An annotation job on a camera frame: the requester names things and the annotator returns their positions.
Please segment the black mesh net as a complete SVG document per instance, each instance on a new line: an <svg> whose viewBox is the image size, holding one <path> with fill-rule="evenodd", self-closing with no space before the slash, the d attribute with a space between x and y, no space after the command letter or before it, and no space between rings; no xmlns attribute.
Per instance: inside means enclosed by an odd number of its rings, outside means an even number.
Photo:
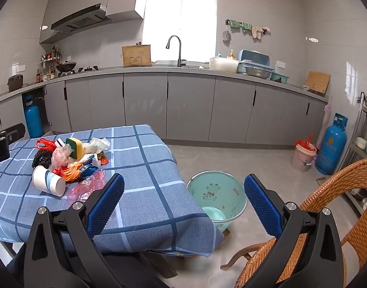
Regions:
<svg viewBox="0 0 367 288"><path fill-rule="evenodd" d="M43 166L48 169L51 166L52 155L52 151L38 150L33 158L32 168L35 169L38 166Z"/></svg>

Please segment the white paper cup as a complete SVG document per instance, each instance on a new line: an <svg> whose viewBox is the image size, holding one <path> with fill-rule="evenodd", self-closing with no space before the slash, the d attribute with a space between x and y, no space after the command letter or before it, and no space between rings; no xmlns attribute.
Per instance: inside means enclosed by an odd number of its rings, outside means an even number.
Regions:
<svg viewBox="0 0 367 288"><path fill-rule="evenodd" d="M43 191L57 197L61 197L65 193L65 180L41 165L38 165L34 169L32 180L35 188L39 191Z"/></svg>

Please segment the pink plastic bag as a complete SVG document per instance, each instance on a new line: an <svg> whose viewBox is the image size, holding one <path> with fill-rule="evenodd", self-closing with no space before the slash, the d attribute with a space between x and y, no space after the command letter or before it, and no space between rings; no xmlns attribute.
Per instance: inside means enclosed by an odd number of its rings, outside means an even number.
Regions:
<svg viewBox="0 0 367 288"><path fill-rule="evenodd" d="M86 202L89 196L105 186L105 171L99 169L88 178L78 183L68 194L67 204L71 206L75 202Z"/></svg>

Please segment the orange blue snack wrapper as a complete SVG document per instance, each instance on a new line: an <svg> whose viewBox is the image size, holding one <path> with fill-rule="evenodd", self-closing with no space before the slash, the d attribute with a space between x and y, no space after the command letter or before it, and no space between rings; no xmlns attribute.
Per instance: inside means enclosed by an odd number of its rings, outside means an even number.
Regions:
<svg viewBox="0 0 367 288"><path fill-rule="evenodd" d="M65 180L66 183L73 183L90 177L98 167L93 164L94 155L84 161L77 162L69 168L55 168L52 172Z"/></svg>

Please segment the yellow green sponge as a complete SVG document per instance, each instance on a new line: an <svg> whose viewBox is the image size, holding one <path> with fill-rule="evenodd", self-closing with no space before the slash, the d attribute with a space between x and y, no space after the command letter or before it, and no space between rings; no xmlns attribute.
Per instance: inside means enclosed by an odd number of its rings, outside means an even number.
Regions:
<svg viewBox="0 0 367 288"><path fill-rule="evenodd" d="M80 160L84 155L83 144L78 138L70 137L66 139L66 144L68 144L72 151L70 157L75 160Z"/></svg>

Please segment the clear plastic bag red print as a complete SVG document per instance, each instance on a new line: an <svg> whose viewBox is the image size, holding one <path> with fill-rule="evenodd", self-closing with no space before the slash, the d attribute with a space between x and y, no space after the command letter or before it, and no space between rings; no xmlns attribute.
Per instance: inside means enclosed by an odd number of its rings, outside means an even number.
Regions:
<svg viewBox="0 0 367 288"><path fill-rule="evenodd" d="M51 165L53 168L64 168L68 166L68 158L73 153L73 149L69 144L56 147L52 153Z"/></svg>

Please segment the red snack packet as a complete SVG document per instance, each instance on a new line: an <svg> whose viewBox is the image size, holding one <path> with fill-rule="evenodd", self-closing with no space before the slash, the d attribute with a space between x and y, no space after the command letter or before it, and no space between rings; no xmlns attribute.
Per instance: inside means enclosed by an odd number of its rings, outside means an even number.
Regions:
<svg viewBox="0 0 367 288"><path fill-rule="evenodd" d="M109 163L109 160L103 151L98 153L97 156L98 156L98 161L100 162L101 166L104 166Z"/></svg>

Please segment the blue gas cylinder under counter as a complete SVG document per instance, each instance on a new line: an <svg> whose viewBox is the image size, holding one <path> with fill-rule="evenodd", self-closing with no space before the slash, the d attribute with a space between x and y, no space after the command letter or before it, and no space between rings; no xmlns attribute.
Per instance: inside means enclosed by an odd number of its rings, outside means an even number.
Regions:
<svg viewBox="0 0 367 288"><path fill-rule="evenodd" d="M27 95L25 97L24 114L29 136L31 138L39 138L43 136L44 130L41 121L40 109L35 105L32 95Z"/></svg>

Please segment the black rice cooker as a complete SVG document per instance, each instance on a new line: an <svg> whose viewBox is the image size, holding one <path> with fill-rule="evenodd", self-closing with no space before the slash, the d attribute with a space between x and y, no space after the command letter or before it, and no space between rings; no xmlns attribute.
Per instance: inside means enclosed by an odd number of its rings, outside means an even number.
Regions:
<svg viewBox="0 0 367 288"><path fill-rule="evenodd" d="M9 92L19 90L23 87L23 75L16 74L8 78L7 86L9 87Z"/></svg>

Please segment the clear plastic bag white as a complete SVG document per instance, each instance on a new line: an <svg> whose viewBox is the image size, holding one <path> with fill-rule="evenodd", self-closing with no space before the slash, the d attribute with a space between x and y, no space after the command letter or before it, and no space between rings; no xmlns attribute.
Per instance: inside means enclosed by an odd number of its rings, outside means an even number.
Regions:
<svg viewBox="0 0 367 288"><path fill-rule="evenodd" d="M111 148L111 143L106 138L92 138L89 143L83 143L84 154L101 153Z"/></svg>

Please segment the teal enamel basin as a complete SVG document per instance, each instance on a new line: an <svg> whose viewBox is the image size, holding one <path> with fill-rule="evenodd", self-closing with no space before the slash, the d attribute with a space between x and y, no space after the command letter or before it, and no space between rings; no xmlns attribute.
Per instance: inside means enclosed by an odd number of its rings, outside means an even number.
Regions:
<svg viewBox="0 0 367 288"><path fill-rule="evenodd" d="M187 183L187 190L221 232L243 214L248 204L241 181L223 171L208 170L194 175Z"/></svg>

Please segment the wooden cutting board right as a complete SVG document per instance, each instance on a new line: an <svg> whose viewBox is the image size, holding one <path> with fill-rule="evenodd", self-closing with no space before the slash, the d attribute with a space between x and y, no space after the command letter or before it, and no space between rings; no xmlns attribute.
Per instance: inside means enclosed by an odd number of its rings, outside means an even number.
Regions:
<svg viewBox="0 0 367 288"><path fill-rule="evenodd" d="M305 85L312 91L325 94L330 82L331 75L328 73L310 71Z"/></svg>

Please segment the small teal basket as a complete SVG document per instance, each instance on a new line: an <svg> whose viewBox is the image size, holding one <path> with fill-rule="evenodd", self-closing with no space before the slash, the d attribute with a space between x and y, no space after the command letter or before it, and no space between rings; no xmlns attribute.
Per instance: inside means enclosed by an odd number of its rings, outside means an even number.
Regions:
<svg viewBox="0 0 367 288"><path fill-rule="evenodd" d="M278 83L286 84L288 77L286 75L282 75L280 73L273 72L271 73L270 79Z"/></svg>

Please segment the blue dish rack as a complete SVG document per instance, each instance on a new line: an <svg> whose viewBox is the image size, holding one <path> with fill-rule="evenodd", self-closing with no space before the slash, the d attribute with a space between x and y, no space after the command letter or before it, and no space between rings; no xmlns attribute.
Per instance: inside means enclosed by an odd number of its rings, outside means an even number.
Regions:
<svg viewBox="0 0 367 288"><path fill-rule="evenodd" d="M237 73L243 73L247 75L248 73L246 68L257 68L268 71L269 73L272 73L274 70L270 66L270 57L257 51L242 49L239 51L237 59L239 61Z"/></svg>

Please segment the white plastic tub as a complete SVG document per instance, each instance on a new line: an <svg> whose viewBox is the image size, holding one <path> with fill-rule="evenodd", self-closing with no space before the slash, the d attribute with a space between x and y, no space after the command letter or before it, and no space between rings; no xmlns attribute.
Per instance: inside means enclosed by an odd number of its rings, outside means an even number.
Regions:
<svg viewBox="0 0 367 288"><path fill-rule="evenodd" d="M218 72L237 73L239 61L223 57L209 59L209 69Z"/></svg>

